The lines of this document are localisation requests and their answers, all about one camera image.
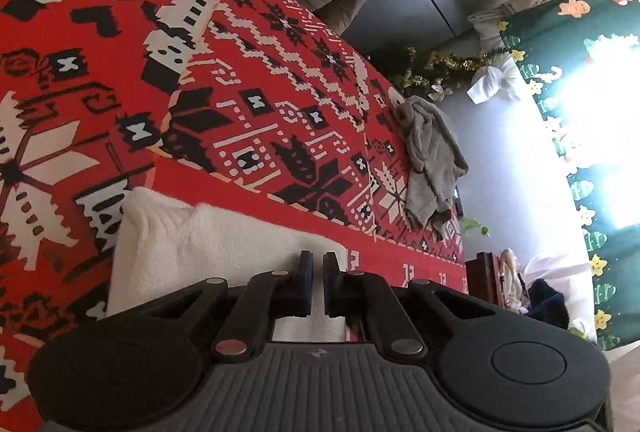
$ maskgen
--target dark blue cloth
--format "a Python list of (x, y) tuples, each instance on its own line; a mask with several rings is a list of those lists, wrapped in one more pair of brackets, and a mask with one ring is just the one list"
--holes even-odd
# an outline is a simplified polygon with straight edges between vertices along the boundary
[(564, 304), (564, 295), (541, 278), (531, 284), (529, 300), (531, 300), (531, 310), (527, 313), (528, 317), (562, 329), (569, 328), (569, 313)]

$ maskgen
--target green christmas curtain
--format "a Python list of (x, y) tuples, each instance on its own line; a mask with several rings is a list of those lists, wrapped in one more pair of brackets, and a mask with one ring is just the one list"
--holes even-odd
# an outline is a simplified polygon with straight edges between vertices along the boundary
[(555, 0), (500, 22), (574, 197), (598, 341), (640, 339), (640, 2)]

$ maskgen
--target brown wooden furniture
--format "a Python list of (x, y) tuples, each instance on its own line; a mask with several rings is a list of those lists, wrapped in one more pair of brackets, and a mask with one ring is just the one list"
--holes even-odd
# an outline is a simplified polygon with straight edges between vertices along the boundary
[(500, 256), (491, 252), (478, 253), (476, 258), (468, 260), (465, 266), (469, 294), (503, 308)]

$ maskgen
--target red christmas bedspread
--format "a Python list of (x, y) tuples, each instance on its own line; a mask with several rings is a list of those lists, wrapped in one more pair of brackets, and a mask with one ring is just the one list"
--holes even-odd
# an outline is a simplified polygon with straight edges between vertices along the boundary
[(466, 289), (412, 232), (397, 94), (294, 0), (0, 0), (0, 427), (33, 351), (104, 316), (136, 186), (322, 234), (349, 268)]

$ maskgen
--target green garland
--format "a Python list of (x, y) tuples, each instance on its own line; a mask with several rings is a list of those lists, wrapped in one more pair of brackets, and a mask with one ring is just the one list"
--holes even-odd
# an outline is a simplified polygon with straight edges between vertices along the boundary
[(405, 98), (415, 95), (440, 102), (452, 93), (452, 88), (468, 88), (478, 69), (491, 65), (496, 55), (505, 52), (498, 49), (480, 58), (458, 58), (454, 54), (443, 57), (430, 50), (387, 45), (372, 51), (367, 60)]

